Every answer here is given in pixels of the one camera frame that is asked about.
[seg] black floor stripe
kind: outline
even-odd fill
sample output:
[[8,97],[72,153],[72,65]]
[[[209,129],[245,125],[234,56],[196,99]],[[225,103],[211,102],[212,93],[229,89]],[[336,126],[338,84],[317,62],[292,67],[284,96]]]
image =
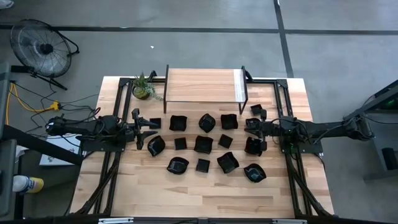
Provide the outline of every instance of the black floor stripe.
[[286,34],[307,35],[398,35],[398,30],[305,30],[286,29]]
[[274,6],[276,13],[276,20],[278,22],[280,44],[282,46],[282,54],[284,56],[287,78],[294,78],[292,62],[290,61],[289,48],[287,46],[287,41],[286,41],[284,22],[282,19],[282,13],[280,12],[280,6],[278,0],[274,0]]
[[[0,25],[0,29],[11,29],[12,25]],[[58,31],[83,32],[198,32],[198,33],[239,33],[239,34],[277,34],[278,29],[250,28],[173,28],[173,27],[88,27],[54,26]]]

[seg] gray floor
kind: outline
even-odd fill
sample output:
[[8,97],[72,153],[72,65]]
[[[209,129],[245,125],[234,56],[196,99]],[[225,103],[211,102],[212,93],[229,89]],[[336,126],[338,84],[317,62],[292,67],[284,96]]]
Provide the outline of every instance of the gray floor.
[[[286,29],[398,29],[398,3],[393,0],[280,0],[280,5]],[[277,28],[272,0],[19,0],[14,8],[0,11],[0,22],[24,18],[65,26]],[[105,75],[151,70],[162,74],[167,63],[198,68],[245,65],[254,77],[286,77],[278,34],[63,34],[80,46],[81,54],[59,78],[70,88],[53,96],[60,101],[97,93]],[[397,36],[288,35],[287,43],[294,75],[305,79],[316,122],[341,119],[398,77]],[[18,63],[9,46],[8,30],[0,31],[0,52],[0,60]],[[50,93],[48,85],[38,80],[26,75],[18,79],[43,95]],[[33,107],[40,106],[39,97],[22,90],[20,95]],[[80,104],[94,107],[95,102],[93,97]],[[30,113],[14,100],[11,111],[12,126],[24,131],[34,127],[30,120],[21,119]],[[44,119],[53,116],[43,115]],[[86,113],[68,116],[83,118]],[[363,181],[363,175],[381,167],[372,144],[346,138],[325,139],[322,144],[335,213],[345,218],[398,222],[398,180]],[[31,198],[25,214],[63,214],[73,186],[72,182],[45,189]]]

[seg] fan grille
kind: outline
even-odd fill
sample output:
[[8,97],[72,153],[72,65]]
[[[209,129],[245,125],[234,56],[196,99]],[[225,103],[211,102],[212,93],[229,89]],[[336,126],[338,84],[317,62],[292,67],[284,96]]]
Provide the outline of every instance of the fan grille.
[[43,77],[65,74],[72,62],[67,41],[48,24],[32,19],[14,25],[11,47],[23,65]]

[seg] black dish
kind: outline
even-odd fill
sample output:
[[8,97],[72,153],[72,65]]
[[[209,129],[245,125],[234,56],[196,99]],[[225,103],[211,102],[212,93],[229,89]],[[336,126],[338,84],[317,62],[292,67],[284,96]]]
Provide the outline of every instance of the black dish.
[[187,117],[186,116],[174,116],[170,118],[170,127],[172,131],[185,131],[187,128]]
[[224,174],[230,173],[239,167],[239,162],[235,159],[232,152],[227,152],[223,156],[217,158],[218,165],[222,168]]
[[248,137],[248,139],[246,140],[246,147],[244,148],[245,152],[252,155],[261,156],[262,152],[265,150],[267,150],[266,141],[262,142],[260,139],[254,139],[252,137]]
[[188,167],[189,162],[181,157],[174,157],[172,160],[170,160],[169,166],[167,167],[167,170],[173,174],[183,174]]
[[197,171],[199,172],[209,172],[210,161],[206,159],[199,159],[197,164]]
[[156,136],[148,142],[148,151],[152,156],[156,156],[163,151],[166,143],[161,136]]
[[236,119],[236,114],[222,114],[221,115],[221,127],[224,130],[237,129],[238,120]]
[[209,133],[214,126],[216,126],[216,119],[210,116],[210,114],[203,115],[199,120],[199,127],[206,133]]
[[195,141],[195,150],[196,152],[211,153],[211,145],[213,144],[213,139],[209,137],[198,136]]
[[162,118],[149,118],[149,121],[157,124],[157,126],[149,125],[149,129],[159,129],[162,128]]
[[258,164],[250,164],[244,169],[244,174],[251,182],[258,183],[267,178],[266,173]]
[[229,147],[231,146],[233,138],[226,136],[225,134],[221,135],[220,140],[218,141],[218,144],[220,146],[224,146],[225,148],[229,149]]
[[181,150],[187,148],[187,139],[178,138],[174,139],[175,150]]
[[254,116],[257,116],[261,113],[262,107],[261,105],[254,105],[251,106],[251,112],[253,113]]

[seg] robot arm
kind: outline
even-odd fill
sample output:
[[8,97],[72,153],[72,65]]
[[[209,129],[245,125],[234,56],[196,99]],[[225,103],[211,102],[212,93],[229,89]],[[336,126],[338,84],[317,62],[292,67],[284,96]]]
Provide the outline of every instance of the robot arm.
[[158,125],[144,118],[140,118],[139,109],[132,111],[134,123],[121,122],[119,118],[112,115],[99,116],[92,121],[74,121],[61,117],[50,119],[46,125],[46,132],[52,136],[64,135],[66,133],[81,134],[76,137],[81,141],[84,151],[123,151],[126,142],[135,141],[137,148],[142,149],[144,139],[157,131],[141,132],[143,126]]

